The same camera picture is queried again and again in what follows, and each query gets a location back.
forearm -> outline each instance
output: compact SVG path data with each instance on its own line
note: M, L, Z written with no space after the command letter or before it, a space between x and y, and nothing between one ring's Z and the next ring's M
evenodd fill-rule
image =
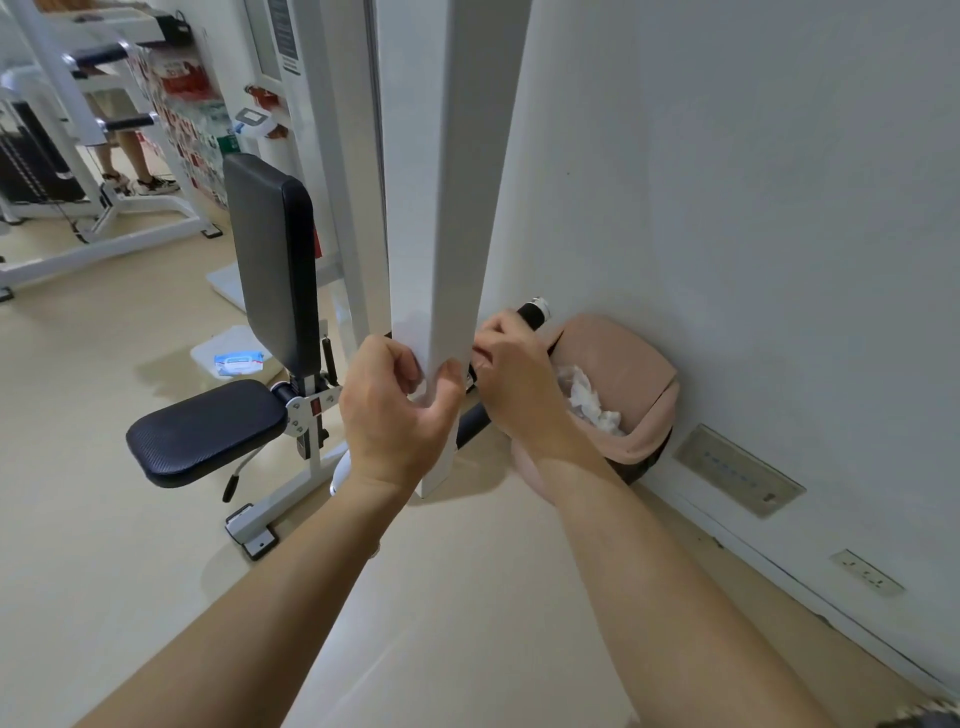
M532 455L645 725L830 725L790 667L586 437L564 428Z
M280 725L406 500L386 484L356 485L348 481L78 728Z

hand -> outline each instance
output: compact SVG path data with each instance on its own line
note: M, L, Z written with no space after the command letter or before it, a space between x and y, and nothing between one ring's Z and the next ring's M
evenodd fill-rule
M516 312L502 311L480 327L472 363L491 420L525 448L569 426L546 347Z
M368 336L350 361L340 396L351 473L393 483L407 497L443 452L464 399L463 371L456 359L438 371L437 394L429 407L407 399L421 379L409 348Z

electrical outlet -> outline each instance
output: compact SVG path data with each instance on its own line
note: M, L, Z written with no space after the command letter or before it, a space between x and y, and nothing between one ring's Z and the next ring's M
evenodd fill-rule
M906 591L900 584L883 573L883 571L873 564L864 561L848 549L833 554L830 556L830 561L847 573L858 578L881 596L896 596Z
M674 457L762 519L806 493L800 483L706 425L694 427Z

white square post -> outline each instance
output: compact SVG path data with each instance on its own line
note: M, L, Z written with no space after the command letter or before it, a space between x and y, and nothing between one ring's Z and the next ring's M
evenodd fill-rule
M377 3L393 335L429 376L469 359L529 16L530 0Z
M324 255L347 357L389 328L376 84L364 2L264 0L270 17L302 181Z

baseboard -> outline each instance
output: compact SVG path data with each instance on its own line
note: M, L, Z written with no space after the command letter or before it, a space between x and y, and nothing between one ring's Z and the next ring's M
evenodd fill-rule
M804 607L817 615L825 617L842 635L859 644L863 649L880 660L896 674L916 685L920 690L934 697L952 697L960 699L960 691L950 688L925 669L912 662L866 627L851 619L826 599L813 592L789 573L781 569L755 548L741 540L722 523L700 510L696 505L667 487L641 484L674 510L704 529L744 562L749 564L775 585L787 592Z

